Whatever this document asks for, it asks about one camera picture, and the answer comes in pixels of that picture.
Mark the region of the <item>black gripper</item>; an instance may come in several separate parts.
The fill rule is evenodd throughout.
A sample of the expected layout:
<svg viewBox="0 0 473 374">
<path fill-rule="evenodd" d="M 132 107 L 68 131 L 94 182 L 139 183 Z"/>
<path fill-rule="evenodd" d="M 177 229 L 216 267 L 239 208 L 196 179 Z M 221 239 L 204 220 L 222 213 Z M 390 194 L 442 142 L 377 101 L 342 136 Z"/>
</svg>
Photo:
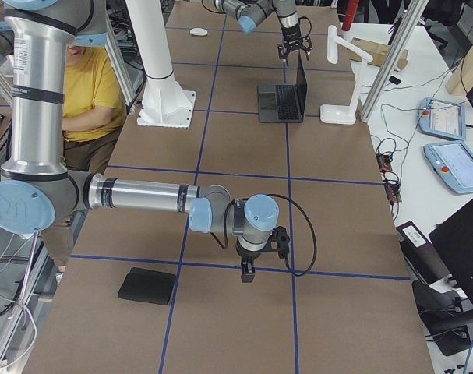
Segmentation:
<svg viewBox="0 0 473 374">
<path fill-rule="evenodd" d="M 254 262 L 261 255 L 260 251 L 249 251 L 242 247 L 236 248 L 237 253 L 241 258 L 241 280 L 243 283 L 252 283 L 256 274 L 254 269 Z"/>
<path fill-rule="evenodd" d="M 309 60 L 309 56 L 313 50 L 312 40 L 309 34 L 302 35 L 299 24 L 295 24 L 291 27 L 282 27 L 281 31 L 284 42 L 277 45 L 279 59 L 287 65 L 289 53 L 302 50 L 305 52 L 306 59 Z"/>
</svg>

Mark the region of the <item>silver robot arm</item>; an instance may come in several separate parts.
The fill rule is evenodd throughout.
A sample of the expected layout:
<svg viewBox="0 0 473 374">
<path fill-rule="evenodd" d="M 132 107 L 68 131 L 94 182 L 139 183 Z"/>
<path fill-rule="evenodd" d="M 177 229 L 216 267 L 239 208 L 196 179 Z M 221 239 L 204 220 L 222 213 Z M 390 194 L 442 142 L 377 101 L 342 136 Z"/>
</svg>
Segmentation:
<svg viewBox="0 0 473 374">
<path fill-rule="evenodd" d="M 255 259 L 271 252 L 281 229 L 274 199 L 232 199 L 207 188 L 105 178 L 62 163 L 65 52 L 69 44 L 107 42 L 103 1 L 7 1 L 13 28 L 14 78 L 10 158 L 0 179 L 0 228 L 34 235 L 81 209 L 136 208 L 187 213 L 189 227 L 237 238 L 242 281 L 255 277 Z"/>
<path fill-rule="evenodd" d="M 313 50 L 312 23 L 307 17 L 298 16 L 296 1 L 215 0 L 210 3 L 214 7 L 211 12 L 232 17 L 244 34 L 252 33 L 271 14 L 275 14 L 282 33 L 282 42 L 277 45 L 279 59 L 288 64 L 288 56 L 293 51 L 304 51 L 309 58 Z"/>
</svg>

